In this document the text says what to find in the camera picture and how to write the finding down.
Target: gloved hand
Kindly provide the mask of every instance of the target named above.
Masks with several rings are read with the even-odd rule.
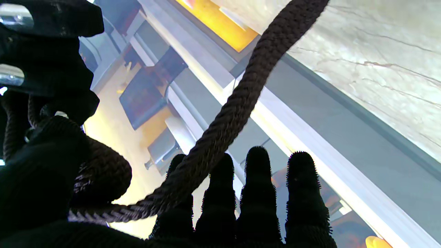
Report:
[[[173,171],[184,155],[177,155],[168,171]],[[246,184],[242,189],[240,216],[236,220],[234,166],[225,154],[210,173],[204,194],[202,215],[192,226],[193,197],[157,217],[150,240],[186,240],[188,244],[212,247],[279,247],[283,246],[276,216],[276,191],[271,183],[268,153],[263,147],[250,149],[246,160]],[[329,213],[320,196],[314,161],[306,152],[294,153],[288,161],[285,224],[289,247],[335,248],[330,236]]]

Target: marble wall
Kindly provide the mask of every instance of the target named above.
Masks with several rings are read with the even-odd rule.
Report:
[[[289,2],[212,1],[260,34]],[[288,53],[441,162],[440,13],[438,0],[331,0]]]

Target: gray wall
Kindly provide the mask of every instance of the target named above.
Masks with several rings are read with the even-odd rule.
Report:
[[[441,241],[439,163],[292,58],[266,87]]]

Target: black glove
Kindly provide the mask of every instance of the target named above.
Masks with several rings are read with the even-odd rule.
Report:
[[[176,156],[169,172],[182,161]],[[193,232],[191,195],[174,209],[158,216],[150,240],[186,241],[202,247],[281,247],[276,215],[276,191],[271,182],[271,166],[263,147],[253,147],[247,155],[246,184],[242,189],[240,216],[236,220],[234,167],[225,154],[210,174],[204,194],[202,215]],[[329,213],[320,196],[314,161],[306,152],[293,153],[288,161],[288,218],[286,246],[336,248],[330,236]]]

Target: black rope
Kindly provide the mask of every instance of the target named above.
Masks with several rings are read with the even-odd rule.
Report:
[[[262,34],[243,78],[214,121],[162,185],[145,199],[128,206],[110,204],[127,190],[131,168],[117,152],[90,139],[93,156],[81,166],[69,219],[80,222],[128,222],[164,213],[182,202],[208,176],[242,131],[270,72],[288,49],[312,27],[328,1],[293,0],[277,15]],[[40,121],[39,108],[30,97],[28,118],[32,126]],[[8,127],[13,120],[14,112],[9,111]],[[19,147],[13,142],[16,136],[10,128],[6,129],[5,152]]]

